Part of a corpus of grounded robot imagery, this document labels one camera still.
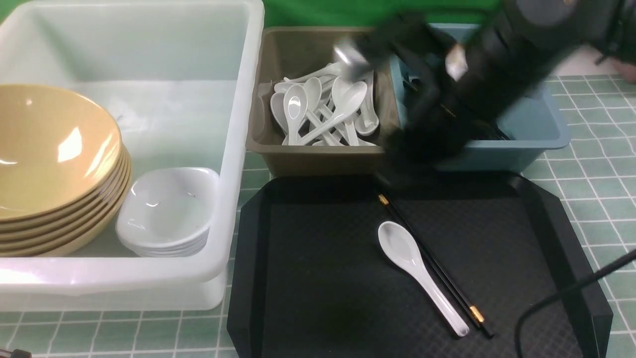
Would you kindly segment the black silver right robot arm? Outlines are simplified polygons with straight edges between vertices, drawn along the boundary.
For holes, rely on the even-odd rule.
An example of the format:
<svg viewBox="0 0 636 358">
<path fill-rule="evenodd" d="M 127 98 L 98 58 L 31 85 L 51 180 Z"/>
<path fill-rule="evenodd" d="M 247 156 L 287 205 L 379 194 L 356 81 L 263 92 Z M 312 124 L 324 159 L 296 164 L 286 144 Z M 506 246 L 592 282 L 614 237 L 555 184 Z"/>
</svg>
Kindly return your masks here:
<svg viewBox="0 0 636 358">
<path fill-rule="evenodd" d="M 633 0 L 503 0 L 459 43 L 411 10 L 377 27 L 379 49 L 416 68 L 407 124 L 385 144 L 395 168 L 424 170 L 463 154 L 531 88 L 582 45 L 635 62 Z"/>
</svg>

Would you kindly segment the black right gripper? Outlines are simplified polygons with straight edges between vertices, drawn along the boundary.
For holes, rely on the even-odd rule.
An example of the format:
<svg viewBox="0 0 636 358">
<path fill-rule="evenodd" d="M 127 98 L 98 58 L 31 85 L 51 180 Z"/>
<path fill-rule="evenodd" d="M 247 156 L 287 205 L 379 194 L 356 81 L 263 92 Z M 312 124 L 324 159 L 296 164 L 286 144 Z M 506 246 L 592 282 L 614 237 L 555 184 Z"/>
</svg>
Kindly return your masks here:
<svg viewBox="0 0 636 358">
<path fill-rule="evenodd" d="M 386 39 L 422 82 L 406 101 L 407 121 L 386 139 L 395 170 L 431 170 L 462 154 L 479 123 L 494 123 L 538 81 L 538 47 L 507 30 L 458 41 L 441 30 L 403 30 Z"/>
</svg>

